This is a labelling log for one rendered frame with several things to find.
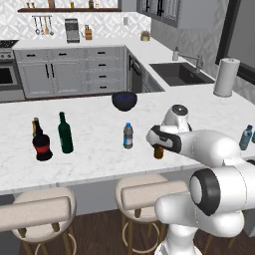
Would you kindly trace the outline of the rail with hanging tools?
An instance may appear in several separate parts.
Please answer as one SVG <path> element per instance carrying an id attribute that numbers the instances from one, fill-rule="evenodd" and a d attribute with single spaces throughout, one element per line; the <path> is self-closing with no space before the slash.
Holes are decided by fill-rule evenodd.
<path id="1" fill-rule="evenodd" d="M 35 33 L 37 35 L 54 35 L 51 18 L 51 15 L 33 15 L 35 23 Z"/>

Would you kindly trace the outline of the black dishwasher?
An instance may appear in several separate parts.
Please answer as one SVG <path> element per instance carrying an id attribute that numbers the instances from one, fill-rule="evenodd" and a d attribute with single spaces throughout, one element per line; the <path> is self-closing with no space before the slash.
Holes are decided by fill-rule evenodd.
<path id="1" fill-rule="evenodd" d="M 145 70 L 143 65 L 128 53 L 127 90 L 136 94 L 163 92 L 163 88 Z"/>

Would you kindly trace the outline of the grey tap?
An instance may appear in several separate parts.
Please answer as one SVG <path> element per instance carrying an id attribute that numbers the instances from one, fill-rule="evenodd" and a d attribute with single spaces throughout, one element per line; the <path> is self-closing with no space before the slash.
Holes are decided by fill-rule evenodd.
<path id="1" fill-rule="evenodd" d="M 193 56 L 187 56 L 187 55 L 179 55 L 182 58 L 188 58 L 190 60 L 195 60 L 195 73 L 200 73 L 201 69 L 203 68 L 203 57 L 202 55 L 197 55 L 196 57 Z"/>

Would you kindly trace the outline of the black window frame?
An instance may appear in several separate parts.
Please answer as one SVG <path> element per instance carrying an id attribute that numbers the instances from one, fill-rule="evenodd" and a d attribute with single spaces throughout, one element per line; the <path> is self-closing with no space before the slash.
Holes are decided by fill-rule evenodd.
<path id="1" fill-rule="evenodd" d="M 240 61 L 237 76 L 255 85 L 255 0 L 229 0 L 215 64 Z"/>

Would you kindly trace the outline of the dark green glass bottle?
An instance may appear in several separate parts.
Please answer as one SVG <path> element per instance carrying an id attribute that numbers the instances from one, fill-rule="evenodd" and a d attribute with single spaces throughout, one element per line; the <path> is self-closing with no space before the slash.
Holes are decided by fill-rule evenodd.
<path id="1" fill-rule="evenodd" d="M 66 122 L 65 114 L 59 113 L 60 124 L 58 126 L 60 142 L 63 153 L 71 153 L 74 150 L 70 125 Z"/>

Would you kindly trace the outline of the clear plastic water bottle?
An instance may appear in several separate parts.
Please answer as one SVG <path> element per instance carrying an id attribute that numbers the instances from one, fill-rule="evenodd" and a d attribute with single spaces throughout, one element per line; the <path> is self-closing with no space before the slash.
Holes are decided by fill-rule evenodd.
<path id="1" fill-rule="evenodd" d="M 132 148 L 133 130 L 130 123 L 126 123 L 124 128 L 124 148 Z"/>
<path id="2" fill-rule="evenodd" d="M 241 135 L 239 146 L 241 150 L 245 150 L 248 147 L 249 141 L 252 137 L 252 125 L 248 125 L 243 134 Z"/>

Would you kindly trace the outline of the grey base cupboards run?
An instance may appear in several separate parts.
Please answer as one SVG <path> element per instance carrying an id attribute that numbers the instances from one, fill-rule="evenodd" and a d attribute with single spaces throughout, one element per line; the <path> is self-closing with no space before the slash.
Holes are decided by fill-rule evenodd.
<path id="1" fill-rule="evenodd" d="M 125 87 L 125 48 L 19 49 L 27 98 L 105 94 Z"/>

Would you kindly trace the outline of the black red round bottle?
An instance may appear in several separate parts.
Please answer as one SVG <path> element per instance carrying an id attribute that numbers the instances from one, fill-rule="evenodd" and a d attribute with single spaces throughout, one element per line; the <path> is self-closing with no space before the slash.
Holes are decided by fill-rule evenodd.
<path id="1" fill-rule="evenodd" d="M 43 133 L 39 124 L 39 119 L 34 118 L 34 122 L 36 125 L 36 136 L 33 137 L 33 146 L 37 152 L 36 157 L 39 161 L 49 160 L 53 156 L 50 150 L 50 138 Z"/>

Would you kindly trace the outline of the beige bar stool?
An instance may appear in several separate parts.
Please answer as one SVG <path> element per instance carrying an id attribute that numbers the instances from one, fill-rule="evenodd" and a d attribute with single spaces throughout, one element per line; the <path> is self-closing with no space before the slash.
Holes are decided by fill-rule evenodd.
<path id="1" fill-rule="evenodd" d="M 62 237 L 64 255 L 76 255 L 73 221 L 77 202 L 68 187 L 27 191 L 12 204 L 0 206 L 0 232 L 12 231 L 26 255 L 50 255 L 46 244 Z"/>
<path id="2" fill-rule="evenodd" d="M 122 213 L 122 239 L 127 247 L 127 255 L 136 253 L 145 255 L 155 250 L 163 240 L 166 225 L 156 225 L 157 218 L 154 205 L 158 198 L 187 190 L 182 180 L 168 181 L 160 174 L 140 175 L 120 179 L 116 185 L 116 203 Z M 151 229 L 156 231 L 156 242 L 147 250 L 136 250 L 132 246 L 133 224 L 147 224 L 147 235 Z"/>

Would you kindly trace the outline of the brown wall shelf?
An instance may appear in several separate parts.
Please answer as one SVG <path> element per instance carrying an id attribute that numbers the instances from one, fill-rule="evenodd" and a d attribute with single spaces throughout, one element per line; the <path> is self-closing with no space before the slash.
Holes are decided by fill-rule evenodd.
<path id="1" fill-rule="evenodd" d="M 54 12 L 121 12 L 121 8 L 21 8 L 18 13 Z"/>

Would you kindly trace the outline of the steel stove with oven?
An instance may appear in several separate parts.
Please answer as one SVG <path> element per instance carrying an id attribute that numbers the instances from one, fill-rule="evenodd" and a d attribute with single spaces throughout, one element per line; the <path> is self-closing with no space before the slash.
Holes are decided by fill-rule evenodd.
<path id="1" fill-rule="evenodd" d="M 0 103 L 25 100 L 13 47 L 18 40 L 0 40 Z"/>

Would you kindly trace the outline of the dark sink basin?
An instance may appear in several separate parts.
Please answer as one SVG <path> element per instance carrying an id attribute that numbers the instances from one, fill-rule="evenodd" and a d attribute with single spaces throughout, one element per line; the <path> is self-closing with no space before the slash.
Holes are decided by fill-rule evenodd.
<path id="1" fill-rule="evenodd" d="M 195 68 L 188 63 L 150 64 L 150 66 L 170 87 L 214 83 L 203 73 L 196 73 Z"/>

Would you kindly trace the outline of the white paper towel roll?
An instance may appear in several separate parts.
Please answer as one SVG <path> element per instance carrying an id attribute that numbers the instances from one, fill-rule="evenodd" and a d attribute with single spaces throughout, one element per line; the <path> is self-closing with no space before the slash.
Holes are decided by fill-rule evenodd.
<path id="1" fill-rule="evenodd" d="M 232 96 L 235 78 L 238 73 L 240 61 L 232 58 L 220 60 L 213 94 L 221 98 Z"/>

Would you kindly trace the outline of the black bowl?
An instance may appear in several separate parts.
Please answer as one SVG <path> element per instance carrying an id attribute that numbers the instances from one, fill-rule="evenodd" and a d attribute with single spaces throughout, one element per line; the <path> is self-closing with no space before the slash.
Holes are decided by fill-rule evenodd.
<path id="1" fill-rule="evenodd" d="M 137 103 L 137 95 L 132 92 L 118 92 L 112 94 L 113 105 L 121 112 L 128 112 Z"/>

